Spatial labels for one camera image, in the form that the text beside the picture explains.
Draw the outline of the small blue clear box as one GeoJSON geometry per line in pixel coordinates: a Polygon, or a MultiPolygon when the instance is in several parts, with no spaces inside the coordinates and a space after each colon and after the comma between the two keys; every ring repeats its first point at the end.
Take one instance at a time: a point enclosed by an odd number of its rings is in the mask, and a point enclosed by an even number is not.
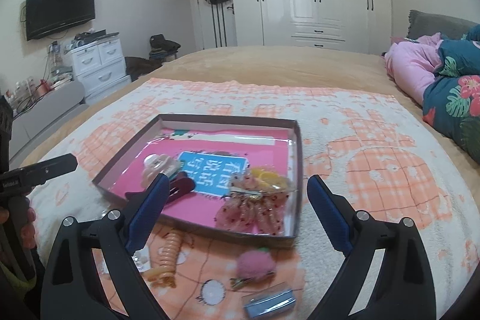
{"type": "Polygon", "coordinates": [[[296,299],[290,288],[259,292],[242,298],[242,307],[248,319],[269,319],[292,310],[295,304],[296,299]]]}

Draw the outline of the beige claw hair clip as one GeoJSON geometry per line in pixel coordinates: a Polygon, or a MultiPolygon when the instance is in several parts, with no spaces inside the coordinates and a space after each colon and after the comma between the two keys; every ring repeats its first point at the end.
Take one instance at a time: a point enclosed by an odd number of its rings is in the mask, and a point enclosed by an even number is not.
{"type": "Polygon", "coordinates": [[[181,168],[181,163],[167,154],[151,154],[143,161],[141,186],[147,189],[158,174],[171,178],[181,168]]]}

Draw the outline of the yellow hair accessory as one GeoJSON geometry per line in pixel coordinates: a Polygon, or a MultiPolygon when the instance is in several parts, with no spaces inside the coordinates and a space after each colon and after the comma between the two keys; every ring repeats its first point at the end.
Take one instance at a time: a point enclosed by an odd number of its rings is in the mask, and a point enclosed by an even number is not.
{"type": "Polygon", "coordinates": [[[272,166],[255,166],[248,170],[254,180],[255,189],[262,192],[286,193],[292,190],[291,181],[277,173],[272,166]]]}

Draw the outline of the sheer red-dotted bow hairclip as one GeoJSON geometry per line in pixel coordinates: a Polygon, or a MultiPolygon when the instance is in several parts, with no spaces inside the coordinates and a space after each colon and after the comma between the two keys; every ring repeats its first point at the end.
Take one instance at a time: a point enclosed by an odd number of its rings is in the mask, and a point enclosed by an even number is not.
{"type": "Polygon", "coordinates": [[[255,189],[247,169],[229,178],[229,191],[216,212],[215,228],[230,232],[283,236],[286,203],[296,189],[286,193],[262,192],[255,189]]]}

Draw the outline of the pearl earrings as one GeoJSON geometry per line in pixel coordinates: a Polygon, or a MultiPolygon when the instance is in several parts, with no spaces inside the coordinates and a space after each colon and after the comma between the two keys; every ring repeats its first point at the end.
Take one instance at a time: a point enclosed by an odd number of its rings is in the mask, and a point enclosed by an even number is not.
{"type": "Polygon", "coordinates": [[[147,246],[145,246],[143,249],[137,250],[132,255],[132,259],[140,273],[144,273],[151,269],[150,250],[147,246]]]}

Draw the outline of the white drawer cabinet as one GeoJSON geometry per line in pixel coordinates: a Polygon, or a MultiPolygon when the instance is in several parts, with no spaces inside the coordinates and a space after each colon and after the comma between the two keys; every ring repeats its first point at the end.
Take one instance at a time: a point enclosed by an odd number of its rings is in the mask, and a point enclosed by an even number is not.
{"type": "Polygon", "coordinates": [[[118,33],[71,49],[66,62],[72,67],[73,79],[83,85],[89,106],[132,82],[118,33]]]}

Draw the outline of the peach white fleece blanket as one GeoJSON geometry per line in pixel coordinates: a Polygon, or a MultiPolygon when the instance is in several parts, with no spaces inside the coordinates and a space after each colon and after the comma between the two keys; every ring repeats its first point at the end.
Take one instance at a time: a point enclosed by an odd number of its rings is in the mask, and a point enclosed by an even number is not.
{"type": "MultiPolygon", "coordinates": [[[[114,101],[55,147],[44,160],[73,153],[75,172],[47,182],[30,196],[37,212],[37,248],[47,263],[69,215],[102,217],[109,204],[91,183],[115,153],[158,114],[288,118],[299,124],[304,185],[320,175],[332,193],[377,220],[410,217],[419,229],[435,285],[438,319],[465,288],[479,264],[479,211],[448,154],[423,124],[388,95],[338,88],[296,88],[152,78],[114,101]]],[[[292,250],[273,250],[274,283],[297,297],[284,319],[307,319],[331,284],[343,255],[334,251],[306,195],[292,250]]],[[[176,288],[154,287],[171,319],[245,319],[242,296],[230,290],[237,255],[245,247],[185,235],[176,288]]]]}

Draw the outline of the dark clothes pile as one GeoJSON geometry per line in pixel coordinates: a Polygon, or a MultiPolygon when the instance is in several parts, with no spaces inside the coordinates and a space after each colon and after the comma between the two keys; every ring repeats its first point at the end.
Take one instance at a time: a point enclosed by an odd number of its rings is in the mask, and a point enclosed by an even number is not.
{"type": "Polygon", "coordinates": [[[181,45],[173,40],[167,40],[163,34],[151,36],[151,50],[149,59],[161,60],[170,56],[176,56],[181,45]]]}

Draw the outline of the pink book in box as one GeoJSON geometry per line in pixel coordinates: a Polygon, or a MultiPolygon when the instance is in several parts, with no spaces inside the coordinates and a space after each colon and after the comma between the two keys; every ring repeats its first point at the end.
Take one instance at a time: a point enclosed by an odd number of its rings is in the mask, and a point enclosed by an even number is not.
{"type": "Polygon", "coordinates": [[[126,192],[140,192],[143,161],[151,154],[167,154],[181,163],[195,182],[193,192],[169,203],[162,215],[203,227],[215,227],[216,212],[224,203],[230,176],[250,167],[272,166],[289,179],[294,171],[294,144],[287,130],[225,130],[179,132],[165,129],[156,138],[142,137],[124,153],[103,180],[109,193],[125,200],[126,192]]]}

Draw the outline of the teal floral quilt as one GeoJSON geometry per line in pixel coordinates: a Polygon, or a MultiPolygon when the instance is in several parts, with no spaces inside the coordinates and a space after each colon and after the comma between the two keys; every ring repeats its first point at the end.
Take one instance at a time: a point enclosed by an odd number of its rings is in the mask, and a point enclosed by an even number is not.
{"type": "Polygon", "coordinates": [[[423,120],[479,161],[479,26],[460,40],[443,40],[440,66],[423,96],[423,120]]]}

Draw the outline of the shallow brown cardboard box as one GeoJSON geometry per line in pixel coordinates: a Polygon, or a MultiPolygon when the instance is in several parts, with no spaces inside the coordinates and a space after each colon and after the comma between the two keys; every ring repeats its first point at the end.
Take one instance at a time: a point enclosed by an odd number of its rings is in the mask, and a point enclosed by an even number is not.
{"type": "Polygon", "coordinates": [[[193,191],[168,203],[160,222],[197,235],[236,244],[291,247],[299,234],[302,208],[303,152],[297,121],[219,115],[154,117],[135,132],[94,177],[95,187],[110,202],[124,205],[128,193],[143,190],[146,165],[166,155],[181,164],[195,183],[193,191]],[[295,191],[281,207],[281,235],[216,228],[214,218],[228,194],[230,178],[264,167],[287,177],[295,191]]]}

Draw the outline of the pink quilt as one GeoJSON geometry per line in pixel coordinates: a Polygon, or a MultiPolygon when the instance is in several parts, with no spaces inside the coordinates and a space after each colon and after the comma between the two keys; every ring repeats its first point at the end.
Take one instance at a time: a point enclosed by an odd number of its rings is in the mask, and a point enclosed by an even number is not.
{"type": "Polygon", "coordinates": [[[383,55],[388,76],[419,106],[423,106],[425,90],[433,84],[434,73],[441,65],[442,41],[440,32],[415,40],[403,39],[393,43],[383,55]]]}

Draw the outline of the white door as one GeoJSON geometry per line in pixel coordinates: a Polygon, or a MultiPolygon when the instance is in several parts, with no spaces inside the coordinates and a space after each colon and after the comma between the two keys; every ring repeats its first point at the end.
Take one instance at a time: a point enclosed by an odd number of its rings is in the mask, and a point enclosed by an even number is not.
{"type": "Polygon", "coordinates": [[[193,34],[197,50],[236,46],[233,1],[211,4],[207,0],[190,0],[193,34]]]}

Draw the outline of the grey pillow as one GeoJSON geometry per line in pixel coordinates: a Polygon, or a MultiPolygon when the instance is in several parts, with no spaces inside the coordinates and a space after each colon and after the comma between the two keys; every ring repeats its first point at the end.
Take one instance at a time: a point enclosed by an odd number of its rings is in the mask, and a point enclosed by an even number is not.
{"type": "Polygon", "coordinates": [[[422,36],[433,36],[437,32],[447,38],[460,40],[471,28],[478,23],[447,15],[425,13],[411,10],[408,16],[408,35],[410,39],[422,36]]]}

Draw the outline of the black wall television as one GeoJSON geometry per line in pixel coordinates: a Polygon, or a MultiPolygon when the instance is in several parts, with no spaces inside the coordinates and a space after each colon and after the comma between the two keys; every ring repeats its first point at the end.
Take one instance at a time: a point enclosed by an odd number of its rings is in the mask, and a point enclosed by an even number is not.
{"type": "Polygon", "coordinates": [[[26,40],[38,40],[52,33],[95,19],[95,0],[26,0],[26,40]]]}

